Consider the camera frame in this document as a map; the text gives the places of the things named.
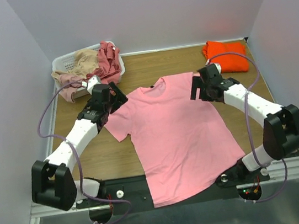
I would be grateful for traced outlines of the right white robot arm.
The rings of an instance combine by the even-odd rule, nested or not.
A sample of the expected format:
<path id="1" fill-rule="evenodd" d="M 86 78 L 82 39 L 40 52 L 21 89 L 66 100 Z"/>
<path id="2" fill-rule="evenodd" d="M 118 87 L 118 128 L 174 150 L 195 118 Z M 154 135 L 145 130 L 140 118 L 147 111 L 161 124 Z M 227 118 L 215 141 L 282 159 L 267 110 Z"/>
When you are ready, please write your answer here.
<path id="1" fill-rule="evenodd" d="M 280 161 L 299 149 L 299 108 L 270 102 L 244 87 L 234 78 L 224 79 L 221 68 L 212 63 L 198 70 L 192 78 L 192 100 L 221 102 L 242 111 L 245 119 L 254 119 L 263 128 L 259 147 L 237 161 L 218 177 L 219 181 L 249 182 L 256 171 L 272 161 Z"/>

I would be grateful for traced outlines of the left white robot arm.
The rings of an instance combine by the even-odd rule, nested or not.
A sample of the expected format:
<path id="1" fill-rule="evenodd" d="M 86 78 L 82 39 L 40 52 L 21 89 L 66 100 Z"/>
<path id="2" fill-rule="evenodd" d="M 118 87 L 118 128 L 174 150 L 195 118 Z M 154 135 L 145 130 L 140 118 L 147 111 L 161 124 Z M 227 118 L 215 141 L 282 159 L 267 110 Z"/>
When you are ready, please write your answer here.
<path id="1" fill-rule="evenodd" d="M 32 201 L 34 203 L 69 210 L 76 201 L 88 199 L 95 205 L 103 204 L 106 190 L 95 179 L 74 180 L 72 172 L 80 167 L 80 155 L 100 133 L 109 115 L 127 102 L 127 97 L 115 83 L 95 84 L 91 98 L 78 114 L 72 130 L 60 145 L 43 161 L 36 161 L 31 168 Z"/>

